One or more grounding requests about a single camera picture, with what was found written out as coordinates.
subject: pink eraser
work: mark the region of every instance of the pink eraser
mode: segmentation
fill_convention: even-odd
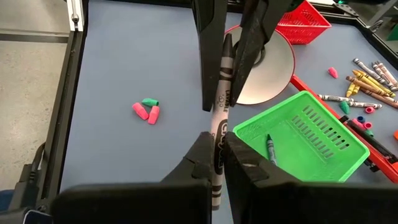
[[[328,69],[328,72],[329,72],[329,74],[330,74],[333,78],[338,78],[338,73],[337,73],[337,71],[336,71],[335,68],[330,67],[330,68]]]
[[[148,119],[149,115],[148,115],[147,111],[145,110],[145,108],[140,103],[134,103],[132,105],[132,109],[138,114],[138,116],[141,119],[143,119],[143,120]]]
[[[149,119],[148,119],[149,124],[156,123],[157,118],[159,117],[159,112],[160,112],[160,108],[158,106],[152,106],[152,109],[149,112]]]
[[[360,123],[356,118],[353,120],[353,122],[354,122],[358,127],[360,127],[363,131],[366,130],[366,128],[364,127],[364,124],[363,124],[363,123]]]
[[[365,123],[363,123],[363,126],[364,126],[364,128],[366,128],[366,129],[371,129],[371,128],[373,127],[373,124],[370,123],[370,122],[365,122]]]
[[[366,113],[373,113],[374,112],[374,108],[372,106],[365,108],[365,112]]]

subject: red plastic basket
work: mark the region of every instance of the red plastic basket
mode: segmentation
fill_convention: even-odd
[[[294,11],[285,13],[276,29],[291,44],[309,44],[330,27],[330,23],[317,10],[304,1]]]

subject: gray floor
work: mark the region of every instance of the gray floor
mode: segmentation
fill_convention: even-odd
[[[365,20],[374,6],[353,8]],[[66,35],[62,0],[0,1],[0,33]],[[389,25],[379,34],[386,37]],[[398,51],[397,42],[389,42]],[[0,42],[0,190],[13,188],[22,166],[45,141],[65,44]]]

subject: green plastic basket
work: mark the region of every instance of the green plastic basket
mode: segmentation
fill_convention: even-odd
[[[278,166],[302,181],[344,182],[369,156],[367,147],[307,91],[237,125],[234,133],[267,159],[270,134]]]

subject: blue table surface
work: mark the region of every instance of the blue table surface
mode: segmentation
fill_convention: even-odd
[[[158,182],[181,160],[201,131],[210,130],[211,114],[201,110],[198,41],[192,12],[177,7],[90,1],[83,54],[61,191],[92,183]],[[229,13],[226,28],[240,22]],[[352,26],[332,24],[309,45],[294,46],[295,73],[319,94],[344,95],[344,79],[357,69],[352,59],[384,62],[397,70]],[[340,78],[327,74],[335,67]],[[294,95],[291,84],[277,97],[258,105],[235,106],[229,130]],[[155,126],[139,119],[131,105],[143,98],[160,101]],[[377,102],[358,94],[358,101]],[[343,115],[337,103],[331,107]],[[351,109],[351,117],[363,109]],[[397,111],[384,105],[373,122],[376,139],[392,152]],[[348,182],[385,183],[381,173],[361,166]],[[232,223],[226,187],[213,223]]]

